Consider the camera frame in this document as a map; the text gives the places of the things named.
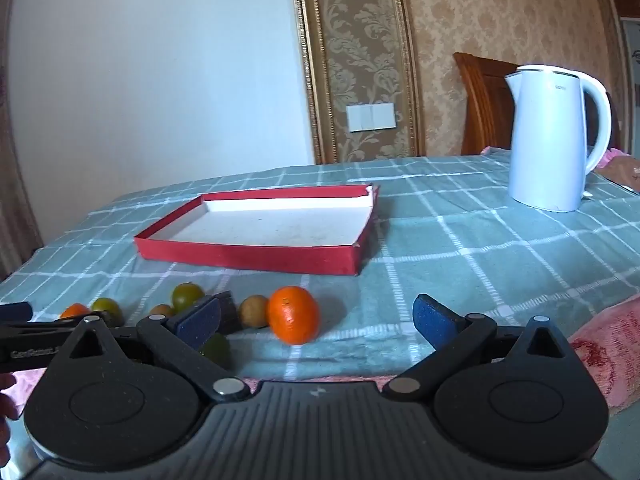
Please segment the person's left hand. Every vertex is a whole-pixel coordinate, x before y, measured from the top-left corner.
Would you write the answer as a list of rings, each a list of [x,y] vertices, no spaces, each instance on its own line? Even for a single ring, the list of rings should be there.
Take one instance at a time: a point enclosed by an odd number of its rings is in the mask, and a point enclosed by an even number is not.
[[[11,458],[9,442],[11,430],[9,420],[17,420],[18,413],[14,401],[6,394],[6,390],[16,384],[15,377],[10,374],[0,376],[0,468],[6,466]]]

